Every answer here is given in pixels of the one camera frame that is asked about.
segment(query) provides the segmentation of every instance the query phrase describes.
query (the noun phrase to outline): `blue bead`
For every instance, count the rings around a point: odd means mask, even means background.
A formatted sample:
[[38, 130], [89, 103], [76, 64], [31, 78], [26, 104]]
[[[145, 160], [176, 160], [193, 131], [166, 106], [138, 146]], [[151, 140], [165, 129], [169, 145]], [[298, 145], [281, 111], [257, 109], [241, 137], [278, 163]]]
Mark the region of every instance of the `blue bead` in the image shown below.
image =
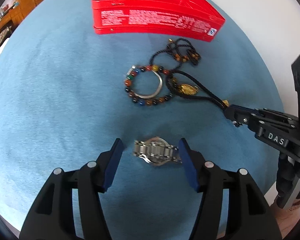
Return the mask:
[[144, 100], [139, 100], [139, 105], [144, 106], [146, 105], [146, 102]]

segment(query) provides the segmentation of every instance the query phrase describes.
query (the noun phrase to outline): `red metal tin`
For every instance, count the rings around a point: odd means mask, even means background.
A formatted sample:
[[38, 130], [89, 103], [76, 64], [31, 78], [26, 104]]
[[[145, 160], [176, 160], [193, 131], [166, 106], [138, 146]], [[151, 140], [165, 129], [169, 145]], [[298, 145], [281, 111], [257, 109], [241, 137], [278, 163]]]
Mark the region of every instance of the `red metal tin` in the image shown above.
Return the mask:
[[225, 19], [206, 0], [92, 0], [94, 29], [212, 41]]

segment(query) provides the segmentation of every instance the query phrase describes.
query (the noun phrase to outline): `metal watch band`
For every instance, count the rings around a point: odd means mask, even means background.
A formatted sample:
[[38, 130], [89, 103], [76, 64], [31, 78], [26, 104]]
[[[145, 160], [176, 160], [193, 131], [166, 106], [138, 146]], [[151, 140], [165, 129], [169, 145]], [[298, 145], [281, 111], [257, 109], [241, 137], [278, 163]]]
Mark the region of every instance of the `metal watch band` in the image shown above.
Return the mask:
[[181, 163], [178, 147], [170, 145], [159, 137], [151, 138], [145, 142], [135, 141], [133, 155], [154, 166], [160, 166], [171, 161]]

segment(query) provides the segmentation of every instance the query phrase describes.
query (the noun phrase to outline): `gold pendant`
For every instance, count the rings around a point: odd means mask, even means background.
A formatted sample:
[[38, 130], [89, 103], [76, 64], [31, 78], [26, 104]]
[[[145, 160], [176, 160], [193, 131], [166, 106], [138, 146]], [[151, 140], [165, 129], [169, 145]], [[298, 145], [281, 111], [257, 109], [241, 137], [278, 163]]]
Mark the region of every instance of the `gold pendant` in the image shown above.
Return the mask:
[[199, 88], [190, 86], [189, 84], [181, 84], [178, 86], [178, 89], [180, 93], [191, 96], [195, 95], [199, 91]]

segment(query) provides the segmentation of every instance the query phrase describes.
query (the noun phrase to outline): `yellow bead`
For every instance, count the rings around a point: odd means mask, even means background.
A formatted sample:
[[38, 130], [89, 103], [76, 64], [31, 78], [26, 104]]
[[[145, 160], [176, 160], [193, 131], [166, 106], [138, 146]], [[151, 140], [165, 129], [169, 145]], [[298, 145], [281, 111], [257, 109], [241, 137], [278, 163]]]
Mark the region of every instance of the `yellow bead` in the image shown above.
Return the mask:
[[159, 66], [153, 65], [153, 66], [152, 66], [152, 70], [153, 70], [153, 71], [158, 71], [158, 70], [159, 70]]

